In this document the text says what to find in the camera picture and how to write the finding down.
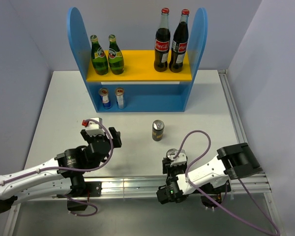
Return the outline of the dark gold beverage can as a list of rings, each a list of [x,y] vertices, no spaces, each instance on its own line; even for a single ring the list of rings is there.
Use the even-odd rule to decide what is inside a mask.
[[[176,158],[177,153],[178,150],[176,148],[172,148],[166,152],[166,158],[173,161]]]

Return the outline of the silver blue can red logo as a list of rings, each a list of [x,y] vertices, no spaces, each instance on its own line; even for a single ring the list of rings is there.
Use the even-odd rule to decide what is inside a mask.
[[[101,97],[103,107],[105,109],[111,108],[111,101],[109,99],[109,91],[106,88],[101,88],[99,90],[99,95]]]

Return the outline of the green glass bottle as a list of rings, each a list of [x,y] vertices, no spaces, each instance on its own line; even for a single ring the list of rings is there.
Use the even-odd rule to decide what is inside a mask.
[[[108,60],[106,54],[98,42],[96,35],[90,36],[91,41],[91,62],[95,72],[98,75],[105,75],[108,73]]]
[[[122,74],[124,72],[124,58],[119,46],[117,45],[116,36],[110,34],[109,42],[108,62],[110,69],[115,75]]]

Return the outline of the green glass bottle front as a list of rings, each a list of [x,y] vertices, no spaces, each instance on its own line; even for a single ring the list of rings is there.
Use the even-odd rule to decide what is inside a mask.
[[[122,74],[124,72],[124,58],[119,46],[117,45],[116,36],[110,34],[109,42],[108,62],[110,69],[115,75]]]

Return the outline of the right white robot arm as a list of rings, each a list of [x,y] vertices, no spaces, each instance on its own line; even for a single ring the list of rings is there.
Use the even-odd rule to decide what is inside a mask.
[[[159,203],[180,203],[196,188],[187,182],[187,155],[184,150],[172,148],[162,160],[163,174],[167,175],[165,185],[156,192]],[[222,147],[208,163],[189,172],[189,179],[207,194],[217,195],[231,190],[226,182],[259,174],[263,171],[247,143]]]

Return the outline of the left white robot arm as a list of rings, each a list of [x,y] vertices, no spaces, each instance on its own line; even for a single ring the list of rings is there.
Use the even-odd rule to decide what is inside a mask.
[[[87,145],[70,148],[33,168],[0,175],[0,214],[13,205],[50,195],[81,197],[86,193],[84,173],[104,166],[115,148],[122,145],[114,127],[90,136],[81,135]]]

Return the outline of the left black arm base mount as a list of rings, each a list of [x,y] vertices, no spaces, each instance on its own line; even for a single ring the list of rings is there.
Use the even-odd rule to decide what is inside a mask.
[[[67,209],[76,213],[80,213],[87,209],[86,203],[90,202],[91,197],[100,197],[102,190],[102,182],[92,181],[86,182],[86,187],[80,194],[66,194],[66,196],[79,201],[78,203],[66,198],[62,194],[57,194],[56,197],[59,199],[67,200]]]

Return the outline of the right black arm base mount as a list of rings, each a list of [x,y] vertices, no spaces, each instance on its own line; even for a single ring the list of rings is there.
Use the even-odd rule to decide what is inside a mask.
[[[200,189],[203,190],[206,194],[208,194],[212,199],[214,199],[219,204],[222,204],[225,201],[227,194],[231,192],[231,186],[228,181],[217,188],[214,188],[211,183],[207,183],[201,186]],[[201,196],[201,202],[206,209],[215,209],[218,207],[215,203],[213,203],[204,195]]]

